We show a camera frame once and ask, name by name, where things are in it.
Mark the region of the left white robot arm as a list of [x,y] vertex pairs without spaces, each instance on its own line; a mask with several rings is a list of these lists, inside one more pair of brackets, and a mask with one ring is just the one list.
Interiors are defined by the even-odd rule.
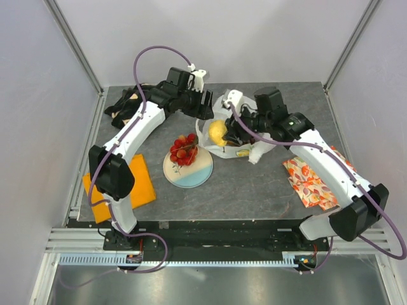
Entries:
[[149,135],[171,114],[180,111],[192,118],[212,119],[212,92],[205,90],[209,73],[189,65],[187,70],[170,68],[166,80],[148,91],[139,88],[141,105],[130,121],[102,147],[94,145],[88,153],[91,190],[103,195],[113,227],[119,231],[117,241],[126,250],[139,244],[133,229],[137,219],[130,202],[135,177],[130,162]]

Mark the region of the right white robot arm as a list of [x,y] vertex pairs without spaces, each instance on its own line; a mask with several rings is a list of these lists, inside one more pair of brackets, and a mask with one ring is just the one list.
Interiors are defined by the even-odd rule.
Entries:
[[224,136],[236,144],[267,133],[301,158],[334,194],[338,208],[307,217],[291,234],[298,250],[306,250],[314,240],[339,236],[353,241],[378,222],[377,208],[385,208],[389,190],[383,184],[373,185],[358,175],[326,144],[315,126],[299,112],[290,113],[276,87],[265,87],[254,94],[256,110],[245,104],[243,93],[227,90],[222,106],[232,111],[226,120]]

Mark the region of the red fake cherry bunch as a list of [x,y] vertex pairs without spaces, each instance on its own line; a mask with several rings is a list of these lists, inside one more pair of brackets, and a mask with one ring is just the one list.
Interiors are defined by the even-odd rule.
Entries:
[[178,166],[192,165],[198,154],[198,137],[195,133],[180,135],[169,149],[170,161]]

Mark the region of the yellow fake lemon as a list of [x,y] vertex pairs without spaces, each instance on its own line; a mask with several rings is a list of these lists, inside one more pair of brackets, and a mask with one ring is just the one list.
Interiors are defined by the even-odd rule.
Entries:
[[209,125],[209,138],[213,144],[220,147],[223,151],[227,141],[223,138],[227,133],[227,127],[223,120],[215,120]]

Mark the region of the white plastic bag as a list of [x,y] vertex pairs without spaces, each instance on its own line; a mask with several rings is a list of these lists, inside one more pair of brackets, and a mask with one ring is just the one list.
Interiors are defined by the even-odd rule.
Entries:
[[205,121],[197,119],[195,121],[195,133],[198,136],[198,145],[211,154],[223,159],[248,157],[248,162],[255,165],[264,154],[274,149],[275,145],[257,139],[251,139],[241,144],[236,144],[229,140],[225,146],[219,146],[210,136],[212,127],[219,127],[220,122],[224,123],[226,119],[231,116],[230,110],[222,108],[222,99],[222,97],[218,97],[213,103],[213,119]]

